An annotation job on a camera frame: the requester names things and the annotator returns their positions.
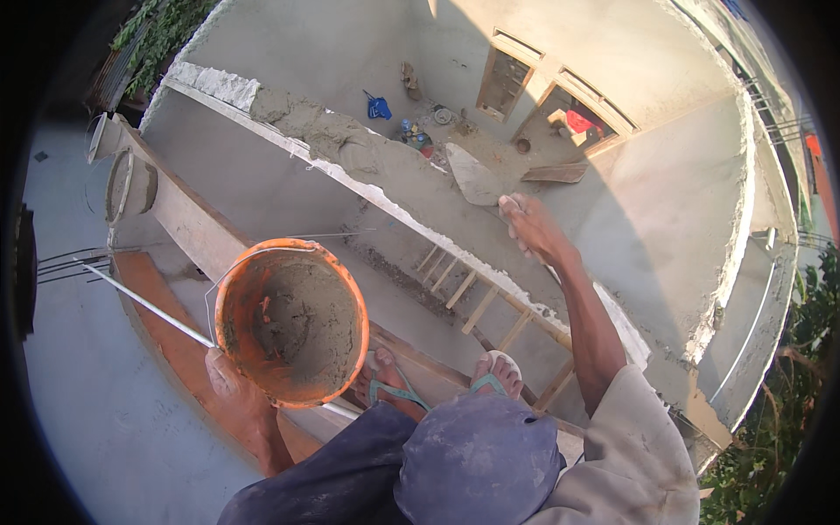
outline orange bucket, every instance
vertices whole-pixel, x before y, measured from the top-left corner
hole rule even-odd
[[[219,283],[215,322],[219,348],[286,408],[323,405],[345,391],[370,337],[365,301],[347,268],[300,239],[267,240],[240,255]]]

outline corrugated metal roof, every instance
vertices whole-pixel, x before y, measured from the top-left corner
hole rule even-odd
[[[144,21],[127,45],[122,49],[112,50],[108,55],[87,96],[87,106],[95,113],[112,112],[117,109],[136,68],[129,68],[131,55],[134,54],[134,50],[137,49],[150,25],[151,19]]]

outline blue bag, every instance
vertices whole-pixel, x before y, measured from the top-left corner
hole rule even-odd
[[[385,120],[391,120],[391,110],[388,109],[388,102],[384,98],[374,98],[368,92],[365,92],[365,95],[368,96],[368,118],[382,117]]]

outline green flip-flop strap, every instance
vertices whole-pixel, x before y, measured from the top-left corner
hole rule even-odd
[[[426,404],[426,402],[424,400],[420,399],[420,396],[418,396],[417,393],[412,388],[411,383],[409,383],[408,379],[406,379],[406,377],[402,374],[402,370],[400,370],[397,367],[396,372],[397,372],[397,374],[400,375],[402,380],[405,381],[406,385],[408,385],[408,390],[403,390],[402,388],[396,388],[394,386],[386,385],[382,381],[378,381],[376,379],[376,371],[374,370],[373,371],[374,376],[370,380],[370,389],[368,390],[368,398],[370,399],[370,404],[372,405],[373,403],[375,403],[377,401],[378,397],[376,396],[376,392],[381,388],[382,390],[388,392],[389,394],[391,394],[393,396],[401,397],[402,399],[407,399],[408,401],[416,402],[418,405],[425,408],[426,412],[431,411],[432,408],[428,404]]]
[[[501,382],[496,378],[493,374],[483,375],[482,377],[475,380],[475,383],[470,387],[470,393],[475,393],[484,385],[490,385],[493,387],[493,390],[502,394],[503,396],[507,396],[507,391],[505,387],[501,385]]]

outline vine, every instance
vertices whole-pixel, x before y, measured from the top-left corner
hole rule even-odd
[[[111,43],[112,50],[128,45],[144,22],[149,27],[129,58],[134,76],[125,88],[133,97],[138,89],[151,93],[160,80],[160,67],[171,53],[186,44],[218,0],[145,0],[137,13],[120,29]]]

